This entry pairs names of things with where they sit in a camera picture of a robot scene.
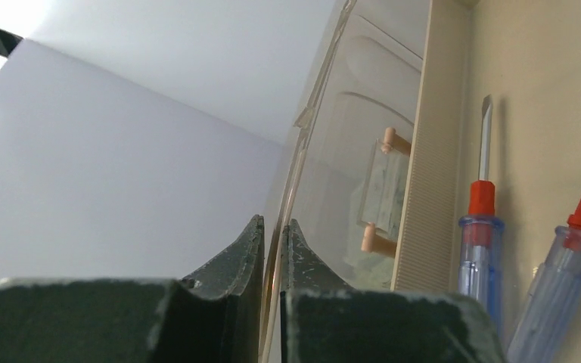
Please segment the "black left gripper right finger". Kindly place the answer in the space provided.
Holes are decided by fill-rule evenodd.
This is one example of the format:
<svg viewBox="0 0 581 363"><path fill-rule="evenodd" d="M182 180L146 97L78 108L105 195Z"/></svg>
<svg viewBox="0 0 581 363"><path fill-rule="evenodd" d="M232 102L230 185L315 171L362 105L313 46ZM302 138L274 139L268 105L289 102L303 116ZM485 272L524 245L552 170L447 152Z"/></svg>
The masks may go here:
<svg viewBox="0 0 581 363"><path fill-rule="evenodd" d="M456 293L358 290L285 226L280 292L284 362L503 362L495 327Z"/></svg>

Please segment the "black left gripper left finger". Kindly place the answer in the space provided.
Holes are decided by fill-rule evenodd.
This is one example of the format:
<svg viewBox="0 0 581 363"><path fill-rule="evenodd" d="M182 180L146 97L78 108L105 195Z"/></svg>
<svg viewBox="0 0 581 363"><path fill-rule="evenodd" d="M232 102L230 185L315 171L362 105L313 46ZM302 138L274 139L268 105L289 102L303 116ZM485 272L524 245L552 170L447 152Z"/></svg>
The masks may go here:
<svg viewBox="0 0 581 363"><path fill-rule="evenodd" d="M255 362L264 220L181 279L0 281L0 362Z"/></svg>

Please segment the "beige plastic toolbox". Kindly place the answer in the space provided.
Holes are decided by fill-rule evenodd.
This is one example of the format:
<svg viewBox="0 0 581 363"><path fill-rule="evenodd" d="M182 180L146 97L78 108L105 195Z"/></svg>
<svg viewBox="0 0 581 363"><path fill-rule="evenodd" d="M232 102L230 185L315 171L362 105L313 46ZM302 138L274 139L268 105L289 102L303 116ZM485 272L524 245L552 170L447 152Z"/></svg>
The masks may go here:
<svg viewBox="0 0 581 363"><path fill-rule="evenodd" d="M291 220L351 287L465 296L458 221L491 95L489 180L505 223L496 334L509 362L534 275L581 198L581 1L421 5L413 14L405 1L346 1L328 30L270 197L261 361L282 361ZM581 362L581 295L550 362Z"/></svg>

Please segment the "blue handled screwdriver red collar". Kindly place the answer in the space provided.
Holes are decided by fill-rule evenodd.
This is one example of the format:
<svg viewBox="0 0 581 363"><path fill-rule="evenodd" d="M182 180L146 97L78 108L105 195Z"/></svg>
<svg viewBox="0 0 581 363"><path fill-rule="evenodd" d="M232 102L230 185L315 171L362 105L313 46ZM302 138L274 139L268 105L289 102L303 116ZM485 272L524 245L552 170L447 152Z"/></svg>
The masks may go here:
<svg viewBox="0 0 581 363"><path fill-rule="evenodd" d="M477 180L471 183L468 213L458 221L461 255L458 292L474 298L502 329L502 235L505 223L496 216L496 187L489 180L492 96L483 99Z"/></svg>

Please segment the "small blue precision screwdriver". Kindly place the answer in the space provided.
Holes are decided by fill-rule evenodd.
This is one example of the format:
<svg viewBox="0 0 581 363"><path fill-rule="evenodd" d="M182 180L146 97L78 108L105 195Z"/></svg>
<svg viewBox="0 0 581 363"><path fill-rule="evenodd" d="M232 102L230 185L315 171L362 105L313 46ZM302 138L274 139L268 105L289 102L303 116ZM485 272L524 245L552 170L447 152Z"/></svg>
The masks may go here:
<svg viewBox="0 0 581 363"><path fill-rule="evenodd" d="M581 295L581 198L555 238L527 291L506 349L509 362L550 362Z"/></svg>

